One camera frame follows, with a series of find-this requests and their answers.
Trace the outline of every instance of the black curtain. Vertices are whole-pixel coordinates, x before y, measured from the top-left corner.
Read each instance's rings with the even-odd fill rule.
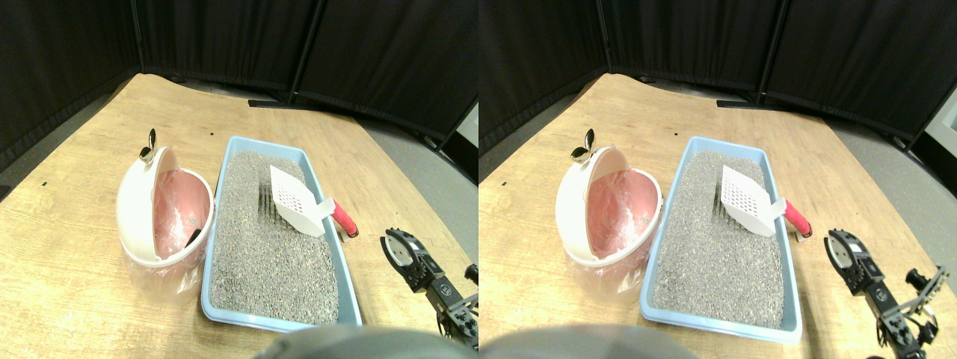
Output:
[[[300,95],[445,139],[478,95],[476,5],[328,1]]]
[[[601,3],[612,73],[758,89],[779,1]]]
[[[796,1],[768,95],[912,140],[949,94],[955,61],[954,1]]]
[[[592,0],[486,0],[478,8],[484,153],[608,65]]]
[[[146,71],[288,90],[316,6],[318,0],[137,0]]]
[[[0,2],[0,170],[139,66],[128,1]]]

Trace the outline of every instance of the gray cat litter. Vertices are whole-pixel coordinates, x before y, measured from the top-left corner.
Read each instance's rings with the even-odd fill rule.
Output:
[[[659,248],[654,307],[780,328],[780,248],[773,236],[755,235],[727,213],[713,211],[723,166],[764,186],[754,161],[715,151],[691,158],[679,187],[672,189],[678,192]]]
[[[220,309],[311,325],[339,319],[339,287],[329,245],[304,235],[263,202],[269,166],[303,180],[288,159],[253,151],[226,164],[212,251],[211,303]]]

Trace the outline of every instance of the wooden table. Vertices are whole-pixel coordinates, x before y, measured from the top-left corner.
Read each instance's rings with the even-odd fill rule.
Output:
[[[215,186],[239,135],[305,150],[326,195],[361,235],[343,244],[366,325],[436,333],[434,310],[389,266],[379,236],[423,240],[463,295],[471,263],[402,171],[352,119],[251,108],[138,75],[0,202],[0,356],[250,357],[277,333],[210,321],[198,301],[145,300],[130,285],[116,228],[116,192],[150,128],[180,165]]]
[[[644,320],[638,303],[611,305],[585,296],[566,270],[555,229],[555,193],[581,146],[615,144],[632,166],[671,189],[679,158],[699,135],[762,148],[779,193],[812,223],[815,236],[790,248],[804,329],[797,345],[663,325]],[[508,332],[570,323],[649,326],[710,357],[892,358],[880,348],[875,318],[852,297],[825,254],[822,237],[834,227],[860,237],[874,254],[899,302],[916,297],[904,282],[911,268],[936,270],[914,235],[854,156],[820,119],[786,112],[718,108],[713,100],[680,95],[621,75],[605,75],[555,121],[479,185],[479,256],[483,297],[481,341]],[[931,306],[941,324],[930,357],[957,356],[957,301],[944,288]]]

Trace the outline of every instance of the blue litter box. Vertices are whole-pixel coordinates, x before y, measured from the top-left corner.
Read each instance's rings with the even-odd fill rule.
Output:
[[[681,155],[678,172],[675,173],[675,181],[672,183],[671,190],[668,193],[668,201],[665,202],[661,226],[657,236],[655,236],[655,244],[652,246],[652,255],[648,260],[648,270],[645,273],[645,281],[641,286],[641,315],[649,321],[667,323],[670,325],[688,326],[696,329],[717,331],[719,333],[734,334],[771,342],[797,343],[797,341],[801,339],[801,305],[797,299],[797,282],[794,279],[794,264],[790,257],[790,245],[788,243],[787,232],[785,232],[783,217],[778,217],[774,220],[774,227],[777,229],[777,233],[774,237],[777,239],[778,248],[781,249],[781,277],[784,280],[784,317],[781,320],[780,329],[706,318],[671,310],[658,309],[652,306],[652,303],[655,302],[655,284],[657,283],[657,255],[661,247],[661,239],[664,238],[664,234],[668,231],[668,218],[672,210],[671,201],[675,198],[675,192],[681,183],[684,168],[688,162],[691,161],[691,157],[694,156],[695,153],[706,150],[720,152],[731,157],[747,158],[757,162],[764,172],[765,189],[768,189],[771,202],[778,200],[777,187],[774,186],[774,175],[771,174],[768,155],[765,154],[763,150],[699,136],[692,137],[691,140],[688,141],[688,146],[684,149],[684,154]]]
[[[238,151],[251,150],[262,153],[267,156],[290,159],[299,164],[302,168],[302,175],[305,178],[305,186],[316,195],[316,203],[321,202],[323,190],[319,188],[319,182],[316,180],[316,172],[312,170],[309,164],[309,158],[305,156],[299,148],[270,144],[258,140],[252,140],[245,137],[232,136],[229,144],[226,146],[226,156],[223,157],[223,165],[219,170],[219,181],[216,184],[216,215],[219,215],[219,195],[223,188],[223,180],[226,178],[226,164],[230,161],[230,156]],[[332,253],[332,264],[335,267],[336,282],[339,284],[339,322],[338,324],[362,325],[362,317],[359,313],[359,304],[356,302],[356,293],[352,288],[352,279],[349,276],[349,268],[345,264],[343,247],[339,243],[339,234],[336,233],[336,227],[332,223],[331,217],[323,219],[325,235],[323,239],[329,244],[329,252]],[[220,309],[212,306],[210,301],[210,281],[212,280],[213,248],[216,245],[216,223],[213,222],[209,243],[206,249],[206,265],[203,276],[203,290],[200,301],[203,306],[203,313],[211,320],[229,323],[232,325],[251,326],[260,329],[274,330],[278,332],[289,332],[299,329],[312,327],[305,323],[284,321],[282,319],[257,316],[249,313],[240,313],[232,310]]]

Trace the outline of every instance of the pink plastic bag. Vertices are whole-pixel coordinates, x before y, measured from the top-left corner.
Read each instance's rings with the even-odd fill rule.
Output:
[[[623,258],[600,266],[568,258],[568,269],[575,282],[591,297],[614,303],[633,303],[638,299],[660,206],[657,185],[637,169],[612,172],[591,183],[587,226],[592,252],[605,259],[632,250]]]
[[[203,231],[187,243],[193,232],[206,227],[212,211],[211,193],[198,174],[188,169],[161,172],[153,194],[153,235],[156,254],[162,260],[188,252],[165,266],[147,266],[126,256],[126,269],[133,286],[148,299],[185,304],[199,294],[206,259]]]

